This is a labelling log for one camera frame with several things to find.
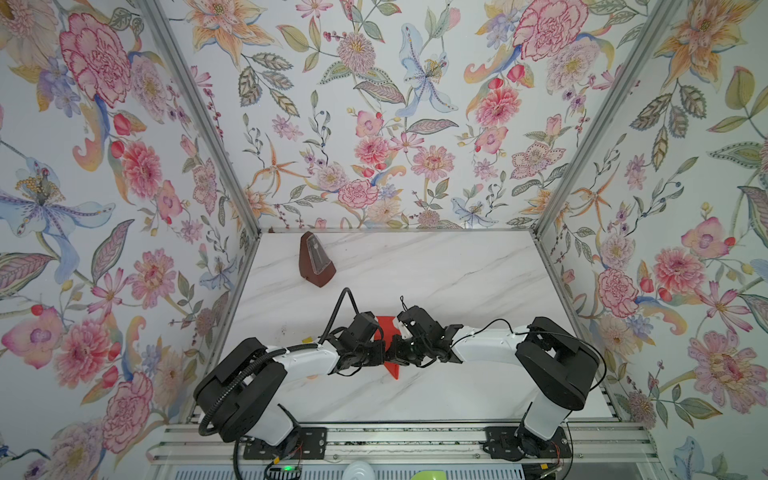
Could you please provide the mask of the red square paper sheet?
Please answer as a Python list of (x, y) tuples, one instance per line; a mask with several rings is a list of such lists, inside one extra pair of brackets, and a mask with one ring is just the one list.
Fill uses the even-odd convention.
[(396, 318), (394, 316), (377, 316), (381, 330), (374, 335), (375, 340), (384, 341), (384, 353), (385, 361), (383, 366), (394, 380), (398, 380), (400, 377), (400, 366), (391, 361), (391, 355), (389, 354), (390, 347), (393, 345), (393, 341), (396, 336), (400, 336), (401, 332), (395, 324)]

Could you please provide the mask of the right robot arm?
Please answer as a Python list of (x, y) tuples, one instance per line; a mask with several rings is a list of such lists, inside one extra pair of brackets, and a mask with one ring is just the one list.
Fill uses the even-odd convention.
[(523, 368), (539, 393), (527, 409), (519, 430), (540, 441), (554, 438), (567, 417), (581, 411), (604, 360), (594, 347), (547, 317), (537, 316), (515, 329), (505, 319), (482, 328), (441, 326), (425, 309), (413, 306), (397, 316), (409, 336), (393, 334), (383, 359), (401, 366), (425, 368), (435, 362), (492, 362)]

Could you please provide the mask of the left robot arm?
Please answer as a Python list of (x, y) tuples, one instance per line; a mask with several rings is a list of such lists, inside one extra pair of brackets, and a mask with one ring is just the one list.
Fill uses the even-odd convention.
[(299, 423), (276, 400), (286, 383), (314, 376), (352, 374), (384, 363), (384, 330), (371, 312), (357, 314), (318, 343), (268, 347), (243, 340), (197, 385), (201, 436), (225, 443), (255, 439), (270, 447), (293, 445)]

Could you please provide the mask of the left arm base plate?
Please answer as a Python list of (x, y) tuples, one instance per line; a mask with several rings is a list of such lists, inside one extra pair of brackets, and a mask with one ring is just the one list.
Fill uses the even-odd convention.
[(248, 438), (245, 442), (243, 460), (323, 460), (328, 443), (328, 429), (324, 427), (294, 428), (279, 443)]

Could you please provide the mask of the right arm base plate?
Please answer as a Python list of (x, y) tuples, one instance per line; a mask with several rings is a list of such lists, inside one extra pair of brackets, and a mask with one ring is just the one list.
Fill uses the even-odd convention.
[(552, 463), (573, 457), (567, 432), (562, 427), (558, 427), (549, 440), (542, 440), (522, 425), (490, 426), (484, 433), (481, 447), (492, 459), (512, 462), (532, 459)]

